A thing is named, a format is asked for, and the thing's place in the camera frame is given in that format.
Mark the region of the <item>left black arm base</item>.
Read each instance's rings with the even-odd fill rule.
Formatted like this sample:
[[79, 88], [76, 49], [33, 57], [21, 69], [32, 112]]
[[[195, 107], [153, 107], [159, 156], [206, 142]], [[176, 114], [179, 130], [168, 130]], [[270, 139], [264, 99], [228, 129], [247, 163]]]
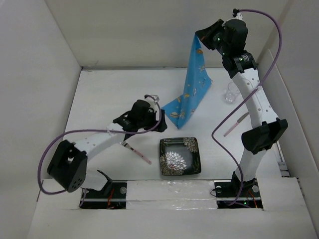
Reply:
[[127, 181], [114, 181], [106, 194], [93, 189], [82, 192], [81, 209], [121, 210], [126, 209]]

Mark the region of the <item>pink-handled metal fork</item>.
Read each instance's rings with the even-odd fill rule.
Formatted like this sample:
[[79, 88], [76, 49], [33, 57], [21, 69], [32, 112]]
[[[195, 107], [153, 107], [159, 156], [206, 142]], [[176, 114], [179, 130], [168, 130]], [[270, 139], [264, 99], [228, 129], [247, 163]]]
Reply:
[[145, 157], [142, 153], [140, 153], [139, 151], [137, 151], [136, 149], [131, 147], [127, 142], [121, 141], [120, 145], [125, 147], [126, 149], [132, 151], [134, 154], [136, 154], [138, 157], [140, 157], [142, 160], [144, 160], [147, 164], [149, 164], [149, 165], [152, 164], [152, 162], [147, 157]]

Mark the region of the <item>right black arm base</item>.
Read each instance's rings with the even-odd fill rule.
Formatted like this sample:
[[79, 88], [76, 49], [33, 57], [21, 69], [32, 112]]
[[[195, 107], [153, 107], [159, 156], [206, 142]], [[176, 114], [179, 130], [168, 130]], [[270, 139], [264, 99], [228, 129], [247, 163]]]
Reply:
[[230, 180], [216, 180], [210, 194], [216, 199], [218, 209], [263, 209], [257, 181], [250, 186], [244, 186], [240, 195], [238, 190]]

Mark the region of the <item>black floral square plate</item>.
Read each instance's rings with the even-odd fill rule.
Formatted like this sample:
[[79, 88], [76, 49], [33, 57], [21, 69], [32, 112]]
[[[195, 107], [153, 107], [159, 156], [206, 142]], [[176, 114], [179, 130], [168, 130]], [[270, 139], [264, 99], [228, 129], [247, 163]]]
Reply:
[[195, 137], [163, 138], [159, 142], [159, 165], [163, 176], [201, 173], [198, 141]]

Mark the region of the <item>pink-handled metal knife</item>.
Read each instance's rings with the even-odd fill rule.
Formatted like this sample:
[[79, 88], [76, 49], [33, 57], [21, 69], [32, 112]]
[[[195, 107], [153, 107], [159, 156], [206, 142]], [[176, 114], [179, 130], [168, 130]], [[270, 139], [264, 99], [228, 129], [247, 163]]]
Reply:
[[249, 115], [249, 113], [248, 112], [246, 112], [245, 114], [243, 114], [237, 121], [236, 121], [236, 123], [232, 126], [232, 127], [230, 127], [229, 129], [228, 129], [228, 131], [226, 131], [225, 133], [224, 133], [224, 137], [226, 137], [231, 131], [233, 131], [237, 126], [238, 126], [238, 124], [239, 123], [241, 123], [247, 116]]

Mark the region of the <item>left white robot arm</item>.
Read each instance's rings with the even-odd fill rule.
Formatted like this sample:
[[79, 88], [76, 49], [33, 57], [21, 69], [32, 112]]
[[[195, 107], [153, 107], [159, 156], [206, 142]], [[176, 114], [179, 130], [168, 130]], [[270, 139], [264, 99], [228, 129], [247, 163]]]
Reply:
[[114, 119], [105, 129], [93, 129], [92, 135], [82, 140], [60, 142], [47, 173], [66, 192], [72, 193], [82, 188], [94, 190], [99, 197], [107, 197], [111, 193], [112, 180], [100, 170], [89, 172], [88, 162], [133, 135], [164, 132], [166, 128], [158, 96], [145, 95], [143, 100], [137, 100], [131, 110]]

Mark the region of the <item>blue space-print cloth placemat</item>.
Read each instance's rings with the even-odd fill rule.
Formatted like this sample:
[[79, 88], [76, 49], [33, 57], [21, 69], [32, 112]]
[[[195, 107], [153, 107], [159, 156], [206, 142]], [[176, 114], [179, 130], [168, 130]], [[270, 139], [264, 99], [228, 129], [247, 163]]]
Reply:
[[162, 107], [171, 122], [181, 129], [196, 111], [200, 102], [208, 92], [212, 80], [205, 69], [205, 60], [200, 40], [194, 36], [183, 93]]

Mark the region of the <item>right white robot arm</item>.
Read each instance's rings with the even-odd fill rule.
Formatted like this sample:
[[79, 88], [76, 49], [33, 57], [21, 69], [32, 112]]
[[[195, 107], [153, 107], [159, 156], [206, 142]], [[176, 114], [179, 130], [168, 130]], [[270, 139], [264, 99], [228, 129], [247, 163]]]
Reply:
[[223, 67], [240, 91], [251, 119], [251, 130], [241, 136], [244, 152], [233, 173], [233, 179], [237, 180], [230, 184], [231, 192], [242, 196], [249, 189], [247, 182], [255, 179], [266, 151], [283, 135], [288, 122], [280, 119], [271, 107], [261, 86], [255, 59], [245, 50], [248, 28], [244, 21], [220, 19], [196, 31], [195, 35], [207, 49], [220, 53]]

